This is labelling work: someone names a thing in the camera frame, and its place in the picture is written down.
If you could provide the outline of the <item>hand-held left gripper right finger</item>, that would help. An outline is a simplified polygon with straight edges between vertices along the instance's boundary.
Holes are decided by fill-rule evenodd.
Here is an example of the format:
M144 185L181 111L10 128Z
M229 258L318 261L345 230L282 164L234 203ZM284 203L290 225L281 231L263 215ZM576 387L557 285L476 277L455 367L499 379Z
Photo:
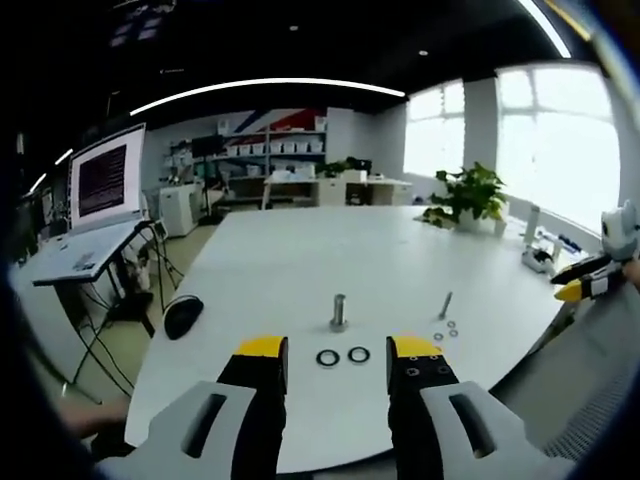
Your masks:
M550 457L524 422L478 384L461 382L442 351L390 336L388 425L400 479L565 479L573 461Z

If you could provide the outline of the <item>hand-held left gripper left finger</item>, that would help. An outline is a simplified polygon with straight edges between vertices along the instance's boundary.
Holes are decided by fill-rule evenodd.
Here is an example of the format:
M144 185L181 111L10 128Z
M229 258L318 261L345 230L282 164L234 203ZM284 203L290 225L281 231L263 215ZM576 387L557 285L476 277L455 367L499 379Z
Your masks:
M288 339L243 342L218 379L200 381L149 424L148 437L98 468L108 479L273 479L286 425Z

